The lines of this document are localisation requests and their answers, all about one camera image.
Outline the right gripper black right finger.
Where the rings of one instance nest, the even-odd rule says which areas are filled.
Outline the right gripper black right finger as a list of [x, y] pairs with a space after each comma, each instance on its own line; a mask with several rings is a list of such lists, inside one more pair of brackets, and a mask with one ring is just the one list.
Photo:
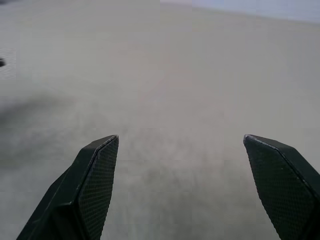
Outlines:
[[280, 240], [320, 240], [320, 173], [292, 146], [243, 137], [258, 197]]

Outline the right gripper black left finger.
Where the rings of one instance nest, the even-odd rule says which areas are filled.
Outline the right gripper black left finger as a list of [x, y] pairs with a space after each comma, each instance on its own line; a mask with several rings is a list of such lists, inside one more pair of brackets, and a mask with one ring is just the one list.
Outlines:
[[100, 240], [109, 210], [118, 135], [83, 147], [48, 188], [16, 240]]

